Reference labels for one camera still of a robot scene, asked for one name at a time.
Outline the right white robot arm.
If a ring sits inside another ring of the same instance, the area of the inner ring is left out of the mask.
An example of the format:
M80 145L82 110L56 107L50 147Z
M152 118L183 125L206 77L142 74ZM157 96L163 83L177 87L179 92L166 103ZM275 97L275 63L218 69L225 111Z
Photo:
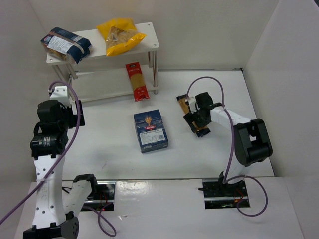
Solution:
M250 119L230 111L222 102L215 103L207 92L195 97L183 95L178 101L185 113L183 118L198 137L210 133L210 123L230 131L230 157L220 174L222 184L230 186L242 181L248 167L272 155L272 145L262 119Z

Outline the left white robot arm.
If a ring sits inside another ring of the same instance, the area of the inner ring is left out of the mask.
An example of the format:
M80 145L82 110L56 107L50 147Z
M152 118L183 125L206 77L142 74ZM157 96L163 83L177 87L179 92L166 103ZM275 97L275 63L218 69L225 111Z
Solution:
M68 139L69 129L85 125L82 103L76 103L77 113L70 104L47 100L38 105L39 122L33 130L31 156L37 173L36 208L31 228L23 232L24 239L75 239L79 234L79 213L85 200L95 192L93 174L75 177L66 199L62 198L62 176L66 150L74 139Z

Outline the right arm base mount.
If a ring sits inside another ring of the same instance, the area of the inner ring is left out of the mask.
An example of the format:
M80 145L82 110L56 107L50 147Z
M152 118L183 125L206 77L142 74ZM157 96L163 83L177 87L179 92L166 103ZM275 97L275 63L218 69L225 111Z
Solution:
M249 208L250 203L244 181L225 186L221 180L203 180L198 191L203 193L205 209Z

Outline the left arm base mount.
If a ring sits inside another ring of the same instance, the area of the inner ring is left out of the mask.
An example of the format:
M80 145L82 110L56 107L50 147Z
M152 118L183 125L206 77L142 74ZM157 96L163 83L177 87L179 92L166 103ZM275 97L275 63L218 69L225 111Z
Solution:
M88 211L90 208L96 211L113 211L115 200L115 183L91 183L81 180L72 185L63 186L66 192L63 198L65 212Z

